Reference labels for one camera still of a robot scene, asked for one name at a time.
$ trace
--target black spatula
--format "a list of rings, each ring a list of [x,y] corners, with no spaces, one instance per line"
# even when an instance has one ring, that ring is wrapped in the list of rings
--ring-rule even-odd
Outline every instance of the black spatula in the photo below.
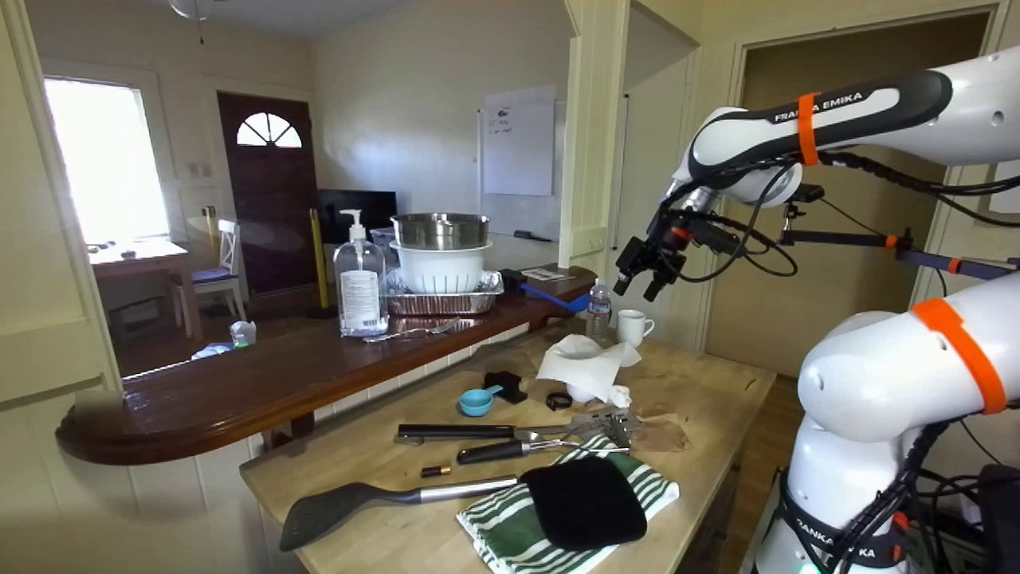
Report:
[[[414,488],[414,490],[385,490],[365,480],[342,483],[335,490],[301,496],[284,520],[282,550],[293,550],[329,528],[342,526],[365,502],[423,502],[442,496],[469,496],[486,490],[502,490],[517,483],[515,477],[490,480],[466,480],[466,483],[439,483],[439,488]]]

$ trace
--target soap dispenser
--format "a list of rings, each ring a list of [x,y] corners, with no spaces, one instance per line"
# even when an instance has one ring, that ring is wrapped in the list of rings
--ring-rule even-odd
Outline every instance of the soap dispenser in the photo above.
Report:
[[[384,253],[366,239],[366,229],[360,222],[360,209],[342,209],[355,215],[348,241],[335,247],[333,269],[335,269],[335,287],[338,287],[338,328],[342,337],[378,337],[389,330],[385,316],[385,259]]]

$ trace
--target kitchen counter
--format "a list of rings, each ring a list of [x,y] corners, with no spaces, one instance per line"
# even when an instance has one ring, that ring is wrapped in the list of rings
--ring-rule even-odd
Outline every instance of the kitchen counter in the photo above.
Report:
[[[547,394],[557,383],[534,380],[541,353],[565,330],[541,328],[506,345],[480,352],[473,361],[434,372],[418,387],[346,411],[315,433],[293,441],[267,457],[242,465],[242,477],[282,526],[291,502],[333,490],[348,480],[369,480],[378,488],[420,488],[486,480],[521,474],[554,461],[561,454],[534,454],[524,460],[456,465],[464,441],[396,444],[398,425],[456,425],[456,394],[473,390],[490,370],[515,370],[524,376],[527,400],[497,409],[486,425],[565,425],[576,409],[548,411]],[[604,571],[621,574],[672,574],[685,557],[699,526],[709,520],[730,465],[762,409],[775,372],[719,361],[691,357],[671,345],[645,345],[645,361],[619,372],[633,390],[635,436],[633,454],[678,483],[678,500],[652,520],[645,538],[629,542],[608,556]],[[451,465],[442,477],[418,477],[423,465]],[[486,571],[469,535],[456,523],[456,509],[473,496],[431,502],[374,502],[360,507],[346,526],[298,549],[310,571]]]
[[[589,272],[568,272],[539,287],[571,299],[589,282]],[[68,454],[107,465],[186,460],[251,433],[278,447],[310,433],[320,409],[338,411],[385,394],[557,311],[553,303],[504,292],[466,330],[384,345],[342,337],[335,322],[322,322],[245,352],[127,376],[125,400],[71,409],[59,441]]]

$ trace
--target doorway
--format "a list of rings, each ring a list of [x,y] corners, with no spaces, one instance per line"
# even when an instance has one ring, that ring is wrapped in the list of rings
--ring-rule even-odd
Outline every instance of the doorway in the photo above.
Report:
[[[877,27],[779,49],[754,49],[745,57],[743,104],[770,109],[795,102],[802,93],[856,85],[870,76],[895,76],[976,57],[990,14]],[[941,180],[945,164],[889,153],[859,150],[901,172]],[[910,195],[880,177],[846,169],[807,169],[809,186],[827,189],[827,200],[809,205],[802,229],[880,233],[912,229],[925,246],[935,200]],[[751,207],[730,200],[728,215],[745,219]],[[780,209],[762,209],[760,229],[780,233]],[[841,320],[860,309],[905,309],[915,269],[889,253],[856,246],[791,246],[798,278],[770,278],[751,265],[734,265],[716,282],[709,322],[709,353],[760,362],[798,376],[805,353]]]
[[[315,282],[310,104],[241,93],[218,99],[251,299]]]

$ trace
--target floor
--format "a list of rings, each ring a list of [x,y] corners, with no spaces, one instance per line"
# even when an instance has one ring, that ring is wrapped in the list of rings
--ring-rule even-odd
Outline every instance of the floor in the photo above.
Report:
[[[293,292],[293,295],[262,299],[259,307],[251,307],[250,320],[257,320],[259,326],[259,341],[333,322],[333,316],[315,309],[313,299],[315,295],[310,292]],[[234,316],[225,307],[204,309],[202,326],[204,326],[209,345],[229,341],[229,322]],[[163,320],[156,326],[142,326],[135,330],[123,330],[115,337],[115,346],[117,346],[123,372],[155,370],[155,365],[193,357],[193,346],[186,345],[172,320]],[[694,546],[699,556],[689,556],[689,564],[682,571],[694,571],[694,574],[741,571],[741,561],[760,526],[760,514],[770,500],[775,472],[788,465],[798,425],[802,425],[798,390],[791,376],[780,376],[772,387],[765,409],[751,433],[751,444],[736,472],[734,500],[730,507],[722,507],[724,526],[706,531],[709,542]]]

